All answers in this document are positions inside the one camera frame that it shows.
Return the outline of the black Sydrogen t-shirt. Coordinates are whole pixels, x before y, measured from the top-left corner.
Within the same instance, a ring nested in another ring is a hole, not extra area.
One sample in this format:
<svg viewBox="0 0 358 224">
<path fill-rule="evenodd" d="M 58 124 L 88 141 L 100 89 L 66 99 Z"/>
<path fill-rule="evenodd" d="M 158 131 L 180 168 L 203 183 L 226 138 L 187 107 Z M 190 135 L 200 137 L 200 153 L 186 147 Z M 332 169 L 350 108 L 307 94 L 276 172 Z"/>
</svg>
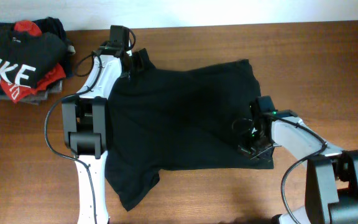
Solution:
<svg viewBox="0 0 358 224">
<path fill-rule="evenodd" d="M 142 49 L 134 65 L 108 101 L 105 176 L 126 210 L 158 184 L 161 170 L 273 168 L 271 159 L 242 155 L 232 128 L 251 118 L 250 103 L 261 95 L 247 59 L 172 71 L 157 68 Z"/>
</svg>

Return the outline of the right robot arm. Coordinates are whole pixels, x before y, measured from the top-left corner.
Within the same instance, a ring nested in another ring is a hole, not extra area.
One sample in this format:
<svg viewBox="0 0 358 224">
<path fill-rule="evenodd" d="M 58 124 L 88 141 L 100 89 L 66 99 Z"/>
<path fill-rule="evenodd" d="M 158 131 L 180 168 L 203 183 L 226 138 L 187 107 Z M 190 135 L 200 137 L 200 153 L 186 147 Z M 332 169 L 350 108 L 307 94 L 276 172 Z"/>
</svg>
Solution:
<svg viewBox="0 0 358 224">
<path fill-rule="evenodd" d="M 282 177 L 280 193 L 286 213 L 272 223 L 358 223 L 358 150 L 347 151 L 322 138 L 292 110 L 277 110 L 269 96 L 249 104 L 250 118 L 239 118 L 232 130 L 238 150 L 249 159 L 269 160 L 276 147 L 296 158 Z M 306 167 L 305 204 L 291 210 L 285 184 L 298 166 Z"/>
</svg>

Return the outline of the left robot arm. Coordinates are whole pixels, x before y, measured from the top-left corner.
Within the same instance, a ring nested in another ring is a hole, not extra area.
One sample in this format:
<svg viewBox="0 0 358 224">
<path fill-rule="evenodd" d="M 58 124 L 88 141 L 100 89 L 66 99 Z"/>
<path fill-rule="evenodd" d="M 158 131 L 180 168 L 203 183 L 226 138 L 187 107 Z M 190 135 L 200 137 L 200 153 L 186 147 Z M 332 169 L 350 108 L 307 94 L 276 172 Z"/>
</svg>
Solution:
<svg viewBox="0 0 358 224">
<path fill-rule="evenodd" d="M 90 54 L 92 66 L 83 86 L 62 101 L 65 145 L 76 165 L 80 211 L 78 223 L 109 223 L 105 198 L 108 134 L 112 133 L 108 99 L 114 84 L 133 68 L 133 31 L 112 25 L 109 39 Z"/>
</svg>

